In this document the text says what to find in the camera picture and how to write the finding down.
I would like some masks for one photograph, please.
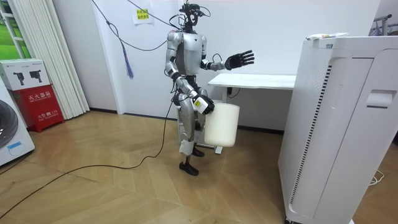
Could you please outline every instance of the white table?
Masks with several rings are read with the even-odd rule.
[[[227,103],[228,88],[253,88],[273,90],[293,90],[295,75],[255,75],[221,73],[208,82],[210,86],[223,87],[223,103]],[[216,147],[216,153],[221,154],[223,148]]]

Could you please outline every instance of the white wall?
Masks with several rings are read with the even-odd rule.
[[[116,110],[90,0],[53,0],[88,106]]]
[[[117,25],[122,38],[142,48],[152,48],[165,40],[172,29],[155,21],[153,25],[132,23],[134,6],[125,0],[97,0],[108,19]],[[295,74],[302,42],[315,33],[349,32],[367,35],[379,0],[273,0],[273,1],[195,1],[206,6],[211,18],[200,18],[197,32],[207,36],[208,57],[228,56],[253,49],[256,63],[232,72],[256,74]],[[153,13],[165,21],[177,13],[177,1],[153,1]],[[106,58],[128,113],[165,116],[172,87],[164,76],[166,46],[153,52],[127,47],[135,77],[128,79],[120,43],[112,36],[97,13]],[[201,86],[217,73],[202,71]],[[220,99],[217,88],[207,87],[210,96]],[[242,90],[231,100],[241,106],[240,125],[284,129],[291,91]]]

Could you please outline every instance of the white air purifier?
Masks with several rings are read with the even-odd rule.
[[[348,224],[398,131],[398,37],[305,41],[279,157],[286,223]]]

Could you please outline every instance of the silver humanoid robot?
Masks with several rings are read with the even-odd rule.
[[[249,50],[230,56],[225,62],[209,62],[206,60],[206,37],[193,30],[193,26],[198,23],[198,17],[205,14],[201,12],[199,5],[189,4],[188,1],[180,12],[184,12],[187,19],[182,30],[171,32],[167,36],[165,71],[178,86],[178,94],[173,101],[177,106],[181,106],[181,119],[185,129],[180,146],[183,155],[180,169],[190,175],[198,175],[199,171],[190,165],[190,157],[203,157],[205,154],[195,147],[195,131],[203,130],[205,115],[211,113],[215,106],[208,98],[207,91],[196,84],[196,74],[201,68],[213,71],[231,70],[253,64],[254,54]]]

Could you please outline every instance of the white bucket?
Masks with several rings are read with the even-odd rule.
[[[205,142],[211,146],[231,147],[235,144],[240,107],[215,103],[214,111],[206,115]]]

